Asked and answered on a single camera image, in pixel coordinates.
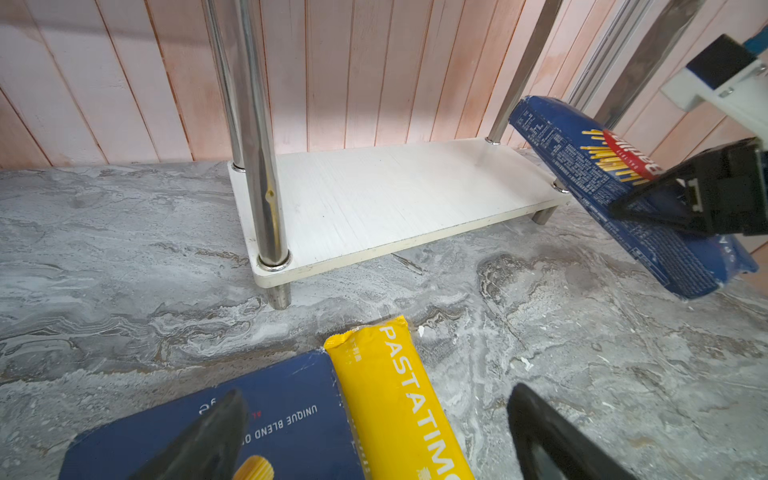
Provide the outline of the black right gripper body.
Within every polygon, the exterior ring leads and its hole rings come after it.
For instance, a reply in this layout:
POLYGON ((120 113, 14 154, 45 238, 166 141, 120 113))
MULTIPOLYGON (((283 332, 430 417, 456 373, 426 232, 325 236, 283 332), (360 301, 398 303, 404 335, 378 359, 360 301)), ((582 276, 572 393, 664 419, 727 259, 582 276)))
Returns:
POLYGON ((690 228, 700 234, 767 233, 767 151, 757 138, 705 150, 687 161, 690 228))

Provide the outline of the yellow Pastati spaghetti bag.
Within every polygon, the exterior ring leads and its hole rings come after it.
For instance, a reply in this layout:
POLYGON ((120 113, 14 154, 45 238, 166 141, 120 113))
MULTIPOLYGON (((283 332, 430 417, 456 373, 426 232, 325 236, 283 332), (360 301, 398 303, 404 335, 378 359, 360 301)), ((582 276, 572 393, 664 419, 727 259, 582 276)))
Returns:
POLYGON ((329 337, 368 479, 472 479, 474 475, 400 316, 329 337))

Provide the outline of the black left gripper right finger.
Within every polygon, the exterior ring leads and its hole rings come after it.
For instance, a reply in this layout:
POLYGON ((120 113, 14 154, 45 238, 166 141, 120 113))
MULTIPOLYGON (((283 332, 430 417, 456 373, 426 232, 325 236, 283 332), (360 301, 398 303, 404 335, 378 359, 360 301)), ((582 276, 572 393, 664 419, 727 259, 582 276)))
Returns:
POLYGON ((523 479, 634 477, 527 385, 513 387, 506 410, 523 479))

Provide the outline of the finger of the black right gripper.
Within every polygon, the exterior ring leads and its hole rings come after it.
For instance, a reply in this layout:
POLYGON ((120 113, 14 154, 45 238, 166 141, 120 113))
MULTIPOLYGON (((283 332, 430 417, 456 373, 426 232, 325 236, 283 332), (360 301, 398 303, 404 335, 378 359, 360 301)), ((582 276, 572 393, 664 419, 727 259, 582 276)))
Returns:
POLYGON ((709 189, 716 178, 717 156, 699 154, 618 198, 609 212, 618 220, 715 234, 709 189))

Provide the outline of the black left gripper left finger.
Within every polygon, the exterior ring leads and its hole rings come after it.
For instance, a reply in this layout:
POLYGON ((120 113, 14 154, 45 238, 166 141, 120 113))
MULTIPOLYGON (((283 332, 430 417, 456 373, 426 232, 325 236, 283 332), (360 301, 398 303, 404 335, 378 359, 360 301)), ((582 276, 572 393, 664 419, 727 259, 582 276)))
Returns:
POLYGON ((247 425, 247 402, 231 390, 129 479, 232 479, 247 425))

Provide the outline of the blue Barilla spaghetti box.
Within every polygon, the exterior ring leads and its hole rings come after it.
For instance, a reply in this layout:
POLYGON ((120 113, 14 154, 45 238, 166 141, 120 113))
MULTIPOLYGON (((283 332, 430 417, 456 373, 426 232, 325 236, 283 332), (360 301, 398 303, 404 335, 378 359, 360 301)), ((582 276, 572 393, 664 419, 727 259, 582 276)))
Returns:
POLYGON ((598 224, 674 295, 700 298, 739 274, 757 272, 733 235, 684 233, 612 214, 611 203, 664 170, 591 117, 559 99, 528 96, 509 123, 598 224))

